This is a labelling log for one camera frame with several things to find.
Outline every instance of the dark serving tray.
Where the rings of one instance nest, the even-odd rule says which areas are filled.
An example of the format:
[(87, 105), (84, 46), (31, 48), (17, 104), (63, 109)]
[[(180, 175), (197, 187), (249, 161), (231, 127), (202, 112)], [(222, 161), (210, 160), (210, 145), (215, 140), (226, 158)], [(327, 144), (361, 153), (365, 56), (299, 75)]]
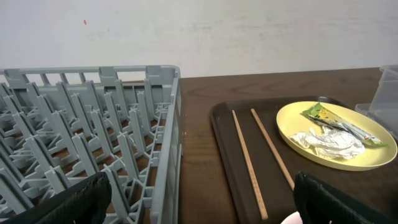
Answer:
[[(352, 172), (329, 168), (304, 158), (291, 149), (279, 134), (276, 114), (281, 107), (297, 101), (321, 101), (345, 106), (323, 97), (306, 96), (265, 100), (228, 101), (216, 105), (211, 123), (223, 160), (236, 213), (241, 223), (281, 223), (295, 208), (292, 190), (285, 180), (272, 152), (261, 134), (250, 109), (254, 108), (272, 142), (294, 179), (298, 171), (307, 171), (365, 205), (398, 219), (398, 159), (374, 170)], [(235, 110), (248, 147), (268, 220), (261, 221), (232, 110)]]

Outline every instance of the wooden table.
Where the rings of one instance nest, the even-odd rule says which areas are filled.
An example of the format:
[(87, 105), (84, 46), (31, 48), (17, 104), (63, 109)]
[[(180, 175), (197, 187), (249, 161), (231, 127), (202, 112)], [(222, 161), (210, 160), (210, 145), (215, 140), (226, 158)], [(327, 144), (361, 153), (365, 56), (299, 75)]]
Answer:
[(220, 152), (210, 123), (214, 105), (229, 100), (327, 96), (352, 109), (370, 103), (378, 68), (183, 78), (185, 148), (180, 177), (180, 223), (237, 223)]

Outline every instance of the food wrapper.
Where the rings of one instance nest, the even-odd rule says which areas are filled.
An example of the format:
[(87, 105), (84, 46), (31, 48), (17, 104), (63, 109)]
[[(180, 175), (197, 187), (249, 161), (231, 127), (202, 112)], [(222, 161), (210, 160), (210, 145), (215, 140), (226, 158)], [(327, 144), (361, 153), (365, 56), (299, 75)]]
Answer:
[(346, 131), (358, 138), (365, 145), (378, 147), (387, 146), (387, 144), (383, 144), (380, 139), (351, 124), (343, 118), (340, 118), (337, 114), (326, 109), (320, 103), (317, 103), (309, 110), (303, 111), (303, 114), (307, 115), (310, 120), (321, 126), (326, 125), (340, 131)]
[(317, 135), (310, 128), (310, 133), (297, 133), (290, 138), (304, 149), (313, 146), (316, 155), (325, 159), (353, 159), (365, 152), (362, 142), (352, 134), (328, 126), (322, 126), (322, 130), (323, 134)]

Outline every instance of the yellow plastic plate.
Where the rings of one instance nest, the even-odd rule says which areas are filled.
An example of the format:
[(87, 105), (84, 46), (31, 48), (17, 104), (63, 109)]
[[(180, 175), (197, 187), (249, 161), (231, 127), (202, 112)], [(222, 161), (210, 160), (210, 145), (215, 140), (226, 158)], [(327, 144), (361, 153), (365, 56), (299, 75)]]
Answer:
[(324, 166), (350, 171), (375, 169), (391, 162), (396, 157), (397, 144), (394, 138), (387, 132), (387, 130), (380, 126), (380, 124), (377, 124), (372, 119), (355, 111), (330, 103), (321, 103), (321, 105), (369, 134), (379, 138), (383, 143), (388, 144), (388, 146), (365, 146), (365, 153), (356, 156), (354, 159), (324, 159), (315, 154), (313, 147), (308, 149), (302, 148), (291, 140), (289, 136), (299, 132), (309, 133), (310, 128), (313, 128), (317, 134), (322, 133), (322, 129), (319, 125), (302, 115), (303, 111), (311, 108), (316, 103), (317, 102), (315, 101), (291, 103), (280, 109), (276, 117), (277, 125), (283, 139), (299, 154)]

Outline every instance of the gray plastic dish rack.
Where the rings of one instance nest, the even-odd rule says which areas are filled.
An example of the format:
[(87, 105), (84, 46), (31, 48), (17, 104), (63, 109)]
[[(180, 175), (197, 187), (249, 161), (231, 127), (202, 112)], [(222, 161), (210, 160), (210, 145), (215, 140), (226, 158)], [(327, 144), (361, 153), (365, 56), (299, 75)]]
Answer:
[[(145, 72), (123, 83), (118, 72)], [(51, 85), (50, 75), (62, 82)], [(78, 73), (81, 84), (68, 84)], [(101, 83), (86, 81), (98, 73)], [(171, 65), (0, 70), (0, 222), (105, 172), (104, 223), (177, 223), (183, 143), (180, 70)], [(39, 74), (44, 85), (27, 78)]]

